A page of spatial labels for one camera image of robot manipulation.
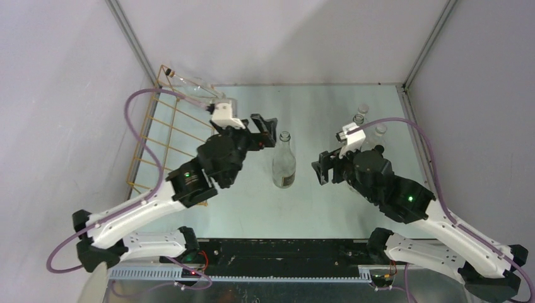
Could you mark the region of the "clear bottle black label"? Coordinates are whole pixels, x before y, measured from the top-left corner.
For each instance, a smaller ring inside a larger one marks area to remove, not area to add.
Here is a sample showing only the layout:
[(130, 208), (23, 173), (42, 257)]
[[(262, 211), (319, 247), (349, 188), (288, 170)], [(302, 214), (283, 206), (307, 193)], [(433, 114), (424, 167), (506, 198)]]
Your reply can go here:
[(276, 142), (272, 161), (272, 180), (281, 189), (290, 187), (295, 181), (297, 161), (291, 148), (291, 134), (282, 131)]

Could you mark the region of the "clear bottle frosted cap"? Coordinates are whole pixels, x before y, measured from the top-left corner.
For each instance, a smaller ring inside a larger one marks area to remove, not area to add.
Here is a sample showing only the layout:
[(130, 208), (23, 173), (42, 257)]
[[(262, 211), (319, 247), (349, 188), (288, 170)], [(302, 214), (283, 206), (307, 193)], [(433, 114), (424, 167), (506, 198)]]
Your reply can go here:
[(373, 146), (376, 145), (385, 145), (384, 135), (387, 132), (387, 126), (385, 124), (379, 123), (375, 125), (370, 137), (370, 142)]

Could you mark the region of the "clear bottle black cork top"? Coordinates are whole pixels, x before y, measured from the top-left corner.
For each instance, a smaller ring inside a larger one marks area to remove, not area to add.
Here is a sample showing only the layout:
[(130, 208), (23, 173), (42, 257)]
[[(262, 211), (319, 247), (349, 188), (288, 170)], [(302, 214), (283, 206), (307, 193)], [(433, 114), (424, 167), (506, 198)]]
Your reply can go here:
[(211, 101), (213, 99), (223, 99), (226, 95), (218, 91), (213, 85), (208, 84), (202, 78), (187, 78), (179, 75), (175, 70), (167, 68), (165, 70), (170, 87), (178, 90), (180, 93), (195, 99)]

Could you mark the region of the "clear bottle white label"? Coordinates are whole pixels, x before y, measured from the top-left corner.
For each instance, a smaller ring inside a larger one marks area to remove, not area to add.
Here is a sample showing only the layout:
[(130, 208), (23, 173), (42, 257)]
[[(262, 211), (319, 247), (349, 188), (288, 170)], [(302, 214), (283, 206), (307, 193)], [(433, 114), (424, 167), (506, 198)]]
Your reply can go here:
[(382, 145), (375, 145), (374, 148), (373, 148), (374, 151), (378, 152), (378, 153), (381, 153), (383, 154), (384, 151), (385, 151), (385, 148), (384, 146)]

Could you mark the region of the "long clear glass bottle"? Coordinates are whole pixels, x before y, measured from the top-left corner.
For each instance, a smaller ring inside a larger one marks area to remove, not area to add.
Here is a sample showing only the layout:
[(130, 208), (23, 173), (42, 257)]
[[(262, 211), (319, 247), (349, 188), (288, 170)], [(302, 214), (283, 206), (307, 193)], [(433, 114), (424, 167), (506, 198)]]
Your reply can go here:
[(365, 121), (366, 121), (366, 118), (365, 116), (361, 115), (361, 114), (355, 114), (353, 116), (353, 122), (357, 125), (357, 126), (362, 126), (363, 124), (365, 124)]

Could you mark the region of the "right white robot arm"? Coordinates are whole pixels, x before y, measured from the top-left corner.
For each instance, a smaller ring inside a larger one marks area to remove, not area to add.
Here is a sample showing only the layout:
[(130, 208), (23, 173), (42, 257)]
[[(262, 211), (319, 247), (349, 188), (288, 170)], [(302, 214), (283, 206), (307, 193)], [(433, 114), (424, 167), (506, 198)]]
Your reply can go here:
[(370, 261), (400, 261), (441, 273), (486, 302), (514, 302), (528, 250), (504, 245), (472, 231), (416, 181), (396, 175), (389, 160), (375, 150), (342, 154), (323, 152), (312, 163), (320, 184), (345, 182), (391, 220), (429, 233), (439, 246), (422, 243), (385, 228), (367, 242)]

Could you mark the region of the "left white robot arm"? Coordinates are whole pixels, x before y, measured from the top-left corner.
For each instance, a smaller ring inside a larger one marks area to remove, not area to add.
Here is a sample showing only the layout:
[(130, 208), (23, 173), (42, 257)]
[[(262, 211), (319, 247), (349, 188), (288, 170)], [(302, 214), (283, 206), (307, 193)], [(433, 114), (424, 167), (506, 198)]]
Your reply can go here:
[(76, 253), (82, 268), (91, 273), (98, 265), (111, 268), (128, 259), (162, 256), (191, 263), (198, 258), (199, 245), (192, 228), (179, 227), (170, 235), (136, 235), (139, 228), (161, 217), (189, 209), (235, 183), (248, 152), (273, 148), (276, 118), (251, 114), (258, 132), (249, 121), (214, 112), (210, 123), (216, 134), (197, 148), (197, 155), (159, 178), (156, 186), (139, 196), (101, 213), (79, 210), (73, 213), (73, 227), (79, 241)]

